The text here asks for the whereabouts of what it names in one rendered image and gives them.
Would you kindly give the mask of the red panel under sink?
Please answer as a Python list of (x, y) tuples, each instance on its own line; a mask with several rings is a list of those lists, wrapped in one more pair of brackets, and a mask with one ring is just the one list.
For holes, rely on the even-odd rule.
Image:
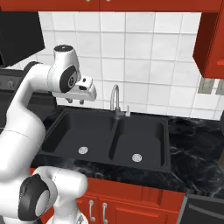
[(120, 201), (134, 201), (138, 204), (179, 211), (184, 199), (182, 192), (162, 190), (153, 187), (124, 184), (98, 178), (88, 178), (88, 194), (97, 194)]

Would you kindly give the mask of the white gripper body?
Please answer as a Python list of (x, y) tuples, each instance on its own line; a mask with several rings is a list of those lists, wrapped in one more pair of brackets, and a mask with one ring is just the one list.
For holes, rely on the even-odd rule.
[(62, 94), (62, 93), (53, 93), (54, 97), (65, 98), (65, 99), (73, 99), (73, 100), (83, 100), (83, 101), (90, 101), (94, 102), (96, 100), (96, 88), (95, 85), (92, 84), (90, 89), (88, 90), (75, 90), (74, 88), (69, 92)]

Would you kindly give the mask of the black dishwasher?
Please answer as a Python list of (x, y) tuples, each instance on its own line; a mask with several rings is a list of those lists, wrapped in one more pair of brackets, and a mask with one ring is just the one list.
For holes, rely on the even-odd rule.
[(224, 224), (224, 199), (187, 194), (176, 224)]

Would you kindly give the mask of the silver curved tap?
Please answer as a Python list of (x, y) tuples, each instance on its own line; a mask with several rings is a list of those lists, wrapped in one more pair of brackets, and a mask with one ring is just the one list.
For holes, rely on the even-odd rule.
[(115, 84), (111, 91), (110, 96), (110, 110), (115, 112), (115, 119), (120, 118), (120, 106), (119, 106), (119, 86)]

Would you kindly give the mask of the red base cupboard door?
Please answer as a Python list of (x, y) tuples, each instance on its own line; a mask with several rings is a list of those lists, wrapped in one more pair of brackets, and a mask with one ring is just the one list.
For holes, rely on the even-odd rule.
[(89, 224), (101, 224), (97, 197), (84, 195), (77, 199), (77, 205)]
[(178, 213), (163, 211), (157, 208), (99, 198), (99, 205), (101, 206), (100, 216), (102, 221), (103, 202), (108, 204), (106, 208), (106, 219), (108, 220), (108, 224), (176, 224), (179, 217)]

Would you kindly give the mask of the black range hood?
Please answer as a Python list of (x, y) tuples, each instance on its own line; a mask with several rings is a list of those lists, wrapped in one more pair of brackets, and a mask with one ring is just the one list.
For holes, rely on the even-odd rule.
[(11, 67), (45, 48), (37, 11), (0, 8), (0, 67)]

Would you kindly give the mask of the grey wall socket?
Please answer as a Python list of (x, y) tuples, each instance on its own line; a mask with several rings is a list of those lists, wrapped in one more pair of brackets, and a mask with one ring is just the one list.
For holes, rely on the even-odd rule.
[(201, 77), (199, 82), (198, 93), (210, 95), (212, 93), (213, 87), (214, 87), (214, 79)]

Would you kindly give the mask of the red wall cupboard door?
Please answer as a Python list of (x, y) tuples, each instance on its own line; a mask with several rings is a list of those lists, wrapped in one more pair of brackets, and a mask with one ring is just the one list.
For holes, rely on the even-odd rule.
[(2, 11), (98, 11), (100, 0), (0, 0)]
[(99, 10), (219, 12), (223, 3), (223, 0), (99, 0)]

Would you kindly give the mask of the black double sink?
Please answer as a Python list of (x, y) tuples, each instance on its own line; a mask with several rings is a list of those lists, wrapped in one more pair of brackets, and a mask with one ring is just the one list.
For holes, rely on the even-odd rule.
[(41, 152), (106, 165), (170, 172), (168, 119), (117, 116), (112, 111), (65, 108), (49, 127)]

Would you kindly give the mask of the red corner wall cupboard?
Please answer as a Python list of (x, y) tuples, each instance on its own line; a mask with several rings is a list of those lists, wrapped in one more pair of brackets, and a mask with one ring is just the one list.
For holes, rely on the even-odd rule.
[(224, 79), (224, 12), (201, 14), (193, 58), (204, 78)]

